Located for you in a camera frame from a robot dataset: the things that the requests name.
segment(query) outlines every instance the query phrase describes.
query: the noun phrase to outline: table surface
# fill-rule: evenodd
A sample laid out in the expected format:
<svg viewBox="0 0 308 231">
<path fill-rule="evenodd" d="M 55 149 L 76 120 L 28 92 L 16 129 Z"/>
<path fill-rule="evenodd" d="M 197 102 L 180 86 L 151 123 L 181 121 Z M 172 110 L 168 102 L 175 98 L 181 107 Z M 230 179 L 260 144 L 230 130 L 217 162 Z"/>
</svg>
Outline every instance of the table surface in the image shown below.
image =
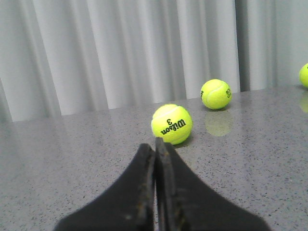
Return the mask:
<svg viewBox="0 0 308 231">
<path fill-rule="evenodd" d="M 200 99 L 174 103 L 194 121 L 176 150 L 206 184 L 273 231 L 308 230 L 306 89 L 235 93 L 221 111 Z M 52 230 L 100 195 L 141 143 L 154 148 L 160 105 L 1 124 L 0 230 Z"/>
</svg>

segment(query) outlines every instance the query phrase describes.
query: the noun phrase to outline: yellow tennis ball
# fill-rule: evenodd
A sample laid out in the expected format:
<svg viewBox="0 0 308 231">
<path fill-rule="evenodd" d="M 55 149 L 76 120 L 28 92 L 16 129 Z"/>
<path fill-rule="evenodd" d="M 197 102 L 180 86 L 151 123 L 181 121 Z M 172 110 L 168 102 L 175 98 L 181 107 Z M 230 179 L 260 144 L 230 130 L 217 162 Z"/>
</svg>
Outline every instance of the yellow tennis ball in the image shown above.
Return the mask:
<svg viewBox="0 0 308 231">
<path fill-rule="evenodd" d="M 207 81 L 201 88 L 201 100 L 210 109 L 225 107 L 232 99 L 229 85 L 219 79 Z"/>
<path fill-rule="evenodd" d="M 308 64 L 305 64 L 299 71 L 299 81 L 308 88 Z"/>
<path fill-rule="evenodd" d="M 179 144 L 189 137 L 192 124 L 192 118 L 184 107 L 165 104 L 153 114 L 151 127 L 154 136 L 163 138 L 164 142 Z"/>
</svg>

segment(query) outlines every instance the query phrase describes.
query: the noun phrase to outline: granite countertop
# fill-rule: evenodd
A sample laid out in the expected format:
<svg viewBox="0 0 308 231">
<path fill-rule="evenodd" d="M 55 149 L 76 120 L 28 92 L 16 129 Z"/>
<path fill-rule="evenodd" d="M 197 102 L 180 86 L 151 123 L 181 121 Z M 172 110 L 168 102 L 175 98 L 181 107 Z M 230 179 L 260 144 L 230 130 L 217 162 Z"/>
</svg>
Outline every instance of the granite countertop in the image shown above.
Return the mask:
<svg viewBox="0 0 308 231">
<path fill-rule="evenodd" d="M 308 91 L 236 93 L 223 111 L 174 102 L 194 121 L 177 152 L 210 187 L 273 231 L 308 230 Z M 0 125 L 0 230 L 51 231 L 123 172 L 160 104 Z"/>
</svg>

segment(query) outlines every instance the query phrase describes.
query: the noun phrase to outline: wilson logo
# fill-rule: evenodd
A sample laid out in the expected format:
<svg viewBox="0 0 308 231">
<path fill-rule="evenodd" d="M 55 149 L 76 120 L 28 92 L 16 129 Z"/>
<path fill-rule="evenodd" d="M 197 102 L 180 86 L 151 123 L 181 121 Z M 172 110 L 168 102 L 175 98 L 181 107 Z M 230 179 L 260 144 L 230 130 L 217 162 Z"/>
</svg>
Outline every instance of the wilson logo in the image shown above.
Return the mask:
<svg viewBox="0 0 308 231">
<path fill-rule="evenodd" d="M 227 97 L 230 98 L 231 97 L 231 90 L 230 89 L 226 90 L 226 94 L 227 94 Z"/>
<path fill-rule="evenodd" d="M 183 126 L 186 125 L 186 123 L 185 123 L 185 121 L 183 119 L 179 120 L 176 123 L 172 123 L 171 119 L 167 119 L 167 123 L 168 123 L 169 127 L 165 128 L 164 130 L 161 131 L 161 133 L 163 135 L 166 135 L 170 131 L 176 131 L 176 130 L 178 130 L 178 129 L 180 129 Z"/>
</svg>

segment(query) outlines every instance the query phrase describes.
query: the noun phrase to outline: curtain fold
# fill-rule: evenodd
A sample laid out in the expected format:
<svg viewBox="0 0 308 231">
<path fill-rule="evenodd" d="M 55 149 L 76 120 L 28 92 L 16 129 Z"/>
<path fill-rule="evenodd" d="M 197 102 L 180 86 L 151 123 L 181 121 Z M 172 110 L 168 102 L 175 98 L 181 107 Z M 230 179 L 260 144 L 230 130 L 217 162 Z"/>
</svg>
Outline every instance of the curtain fold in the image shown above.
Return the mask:
<svg viewBox="0 0 308 231">
<path fill-rule="evenodd" d="M 2 0 L 0 121 L 298 84 L 304 0 Z"/>
</svg>

